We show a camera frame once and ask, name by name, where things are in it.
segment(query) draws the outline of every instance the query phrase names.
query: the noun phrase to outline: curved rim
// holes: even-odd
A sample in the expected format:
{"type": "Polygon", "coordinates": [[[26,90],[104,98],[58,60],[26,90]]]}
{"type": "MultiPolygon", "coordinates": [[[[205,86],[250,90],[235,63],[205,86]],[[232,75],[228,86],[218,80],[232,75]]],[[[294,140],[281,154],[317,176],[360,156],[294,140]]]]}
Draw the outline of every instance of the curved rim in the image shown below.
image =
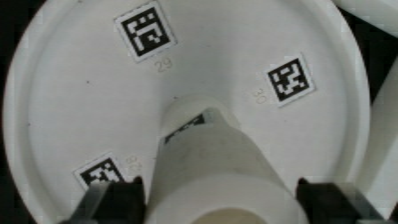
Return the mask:
{"type": "MultiPolygon", "coordinates": [[[[36,70],[38,60],[42,58],[47,46],[47,38],[52,36],[52,27],[59,23],[68,11],[79,0],[52,0],[43,5],[26,31],[24,40],[19,45],[15,54],[4,101],[4,138],[10,167],[22,193],[24,202],[38,223],[56,223],[67,217],[61,216],[59,210],[47,194],[47,188],[42,183],[42,177],[36,170],[29,141],[29,94],[35,76],[31,71],[36,70]]],[[[369,99],[369,80],[365,73],[363,59],[354,40],[354,35],[337,6],[328,0],[303,0],[317,18],[324,23],[331,39],[337,41],[342,55],[342,64],[347,66],[347,74],[354,74],[358,82],[349,96],[356,105],[349,109],[349,133],[354,138],[345,141],[345,153],[342,155],[342,164],[337,179],[351,181],[356,179],[363,155],[369,143],[370,130],[370,99],[369,99]]]]}
{"type": "Polygon", "coordinates": [[[335,4],[398,38],[398,1],[333,1],[335,4]]]}

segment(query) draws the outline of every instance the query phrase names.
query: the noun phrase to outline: circular hole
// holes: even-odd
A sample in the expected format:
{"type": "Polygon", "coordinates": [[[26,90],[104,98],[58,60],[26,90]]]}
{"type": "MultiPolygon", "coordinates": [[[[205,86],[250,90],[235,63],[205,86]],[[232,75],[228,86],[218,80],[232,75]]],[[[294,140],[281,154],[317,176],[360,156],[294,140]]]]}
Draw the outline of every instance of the circular hole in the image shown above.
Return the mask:
{"type": "Polygon", "coordinates": [[[267,222],[250,211],[223,209],[203,215],[194,224],[267,224],[267,222]]]}

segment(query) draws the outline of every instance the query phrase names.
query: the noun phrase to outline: white curved surface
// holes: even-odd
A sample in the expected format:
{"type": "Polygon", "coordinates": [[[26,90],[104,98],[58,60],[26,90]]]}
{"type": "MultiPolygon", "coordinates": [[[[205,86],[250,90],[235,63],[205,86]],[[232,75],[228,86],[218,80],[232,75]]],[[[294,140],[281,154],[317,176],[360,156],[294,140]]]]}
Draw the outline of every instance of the white curved surface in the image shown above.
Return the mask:
{"type": "Polygon", "coordinates": [[[210,94],[230,107],[292,192],[303,176],[351,181],[360,172],[369,83],[333,3],[162,1],[180,43],[138,65],[114,18],[145,3],[49,1],[19,47],[6,90],[6,148],[40,223],[70,216],[84,195],[74,170],[107,151],[125,168],[136,156],[143,169],[132,175],[145,176],[150,191],[162,116],[175,97],[191,93],[210,94]],[[281,109],[262,73],[299,52],[317,91],[281,109]],[[161,74],[155,63],[164,57],[175,68],[161,74]],[[271,99],[262,105],[253,99],[260,88],[271,99]]]}

